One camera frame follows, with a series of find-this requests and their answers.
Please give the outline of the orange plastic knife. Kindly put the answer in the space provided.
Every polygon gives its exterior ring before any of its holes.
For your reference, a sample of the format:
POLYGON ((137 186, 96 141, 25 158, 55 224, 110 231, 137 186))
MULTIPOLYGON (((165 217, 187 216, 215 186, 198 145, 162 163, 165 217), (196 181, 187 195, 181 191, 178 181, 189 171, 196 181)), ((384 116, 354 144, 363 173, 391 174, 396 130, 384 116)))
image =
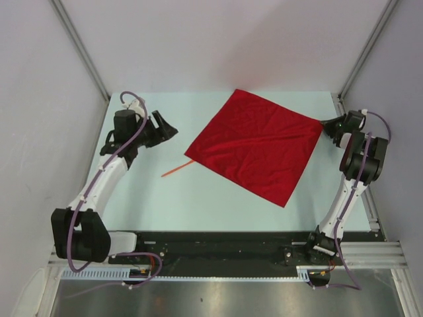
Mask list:
POLYGON ((182 164, 182 165, 180 165, 180 166, 178 166, 178 167, 176 167, 176 168, 174 168, 174 169, 172 169, 168 172, 165 172, 164 174, 161 175, 161 177, 164 178, 166 176, 169 176, 169 175, 181 170, 182 168, 185 168, 185 167, 191 165, 194 162, 195 162, 194 160, 189 160, 188 162, 186 162, 186 163, 184 163, 184 164, 182 164))

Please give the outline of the red cloth napkin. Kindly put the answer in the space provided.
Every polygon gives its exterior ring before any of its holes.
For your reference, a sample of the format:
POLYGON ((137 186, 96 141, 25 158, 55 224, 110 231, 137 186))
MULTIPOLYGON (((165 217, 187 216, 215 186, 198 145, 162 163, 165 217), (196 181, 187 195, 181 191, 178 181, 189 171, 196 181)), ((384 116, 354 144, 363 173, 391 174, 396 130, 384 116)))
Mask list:
POLYGON ((285 207, 322 131, 319 120, 237 89, 185 155, 285 207))

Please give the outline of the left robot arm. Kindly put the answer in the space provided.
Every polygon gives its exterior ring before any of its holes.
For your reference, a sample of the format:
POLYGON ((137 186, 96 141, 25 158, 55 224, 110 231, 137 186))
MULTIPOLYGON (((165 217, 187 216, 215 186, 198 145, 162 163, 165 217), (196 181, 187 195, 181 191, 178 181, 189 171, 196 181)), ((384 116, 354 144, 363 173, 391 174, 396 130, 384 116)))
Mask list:
POLYGON ((116 185, 130 169, 140 147, 152 148, 178 133, 158 111, 144 118, 135 110, 118 110, 114 128, 100 150, 98 168, 81 193, 51 216, 54 246, 61 259, 103 262, 123 254, 132 264, 145 259, 146 248, 131 232, 109 231, 102 215, 116 185))

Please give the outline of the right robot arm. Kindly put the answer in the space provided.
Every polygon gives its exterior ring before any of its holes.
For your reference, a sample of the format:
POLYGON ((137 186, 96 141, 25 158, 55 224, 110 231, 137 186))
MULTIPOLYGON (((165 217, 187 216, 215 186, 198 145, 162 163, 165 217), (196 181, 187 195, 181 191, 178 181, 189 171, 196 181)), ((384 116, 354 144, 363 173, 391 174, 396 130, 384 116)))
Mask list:
POLYGON ((376 181, 383 170, 391 129, 386 125, 388 137, 374 137, 363 132, 367 116, 382 117, 367 109, 351 110, 343 116, 323 122, 323 131, 334 145, 344 149, 340 162, 340 186, 329 212, 306 242, 305 258, 320 265, 341 254, 340 243, 345 222, 358 198, 376 181))

